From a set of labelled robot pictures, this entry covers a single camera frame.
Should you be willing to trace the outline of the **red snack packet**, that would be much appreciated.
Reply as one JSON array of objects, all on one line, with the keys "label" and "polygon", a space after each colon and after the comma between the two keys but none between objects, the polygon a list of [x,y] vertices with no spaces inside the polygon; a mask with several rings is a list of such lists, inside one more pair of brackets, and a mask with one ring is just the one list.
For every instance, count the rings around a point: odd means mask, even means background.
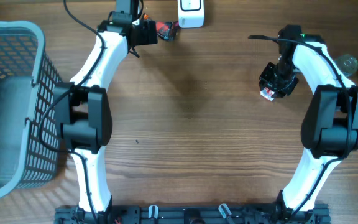
[{"label": "red snack packet", "polygon": [[274,94],[275,92],[268,89],[268,88],[263,88],[261,91],[260,91],[260,95],[262,97],[264,97],[265,99],[269,100],[269,101],[273,101],[274,100]]}]

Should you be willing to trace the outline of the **black hex wrench packet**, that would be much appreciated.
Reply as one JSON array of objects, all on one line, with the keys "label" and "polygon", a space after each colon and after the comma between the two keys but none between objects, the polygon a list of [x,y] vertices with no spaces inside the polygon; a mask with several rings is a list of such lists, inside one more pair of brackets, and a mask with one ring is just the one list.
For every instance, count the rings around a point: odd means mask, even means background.
[{"label": "black hex wrench packet", "polygon": [[144,24],[147,44],[156,44],[157,38],[171,42],[175,40],[176,34],[180,28],[178,21],[158,22],[153,21],[149,15],[144,13],[140,17],[140,21]]}]

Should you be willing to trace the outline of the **silver tin can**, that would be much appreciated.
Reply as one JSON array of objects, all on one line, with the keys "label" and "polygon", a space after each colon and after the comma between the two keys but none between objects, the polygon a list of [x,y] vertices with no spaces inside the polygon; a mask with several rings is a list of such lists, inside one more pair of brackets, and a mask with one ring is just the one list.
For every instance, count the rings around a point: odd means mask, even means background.
[{"label": "silver tin can", "polygon": [[344,54],[334,60],[345,77],[350,77],[358,71],[358,61],[350,54]]}]

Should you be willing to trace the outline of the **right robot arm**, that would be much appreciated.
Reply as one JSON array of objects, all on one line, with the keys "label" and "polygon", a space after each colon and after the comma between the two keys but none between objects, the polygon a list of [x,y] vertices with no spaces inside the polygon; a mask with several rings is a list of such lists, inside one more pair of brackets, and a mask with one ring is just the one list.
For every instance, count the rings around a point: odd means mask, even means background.
[{"label": "right robot arm", "polygon": [[320,35],[287,25],[271,38],[279,48],[278,63],[268,63],[259,77],[267,100],[292,94],[302,74],[313,97],[301,124],[303,154],[282,190],[283,219],[314,209],[316,196],[332,170],[358,150],[358,86],[330,57]]}]

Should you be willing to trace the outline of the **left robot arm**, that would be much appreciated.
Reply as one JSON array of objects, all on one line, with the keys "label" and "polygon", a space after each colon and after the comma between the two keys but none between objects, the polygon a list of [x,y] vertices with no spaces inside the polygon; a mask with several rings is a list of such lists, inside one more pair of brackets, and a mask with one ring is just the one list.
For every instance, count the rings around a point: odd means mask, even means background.
[{"label": "left robot arm", "polygon": [[112,223],[112,197],[106,179],[105,151],[112,135],[108,88],[128,54],[138,45],[158,42],[155,21],[144,19],[144,3],[117,0],[92,32],[96,41],[78,73],[54,90],[56,130],[74,160],[80,199],[73,219]]}]

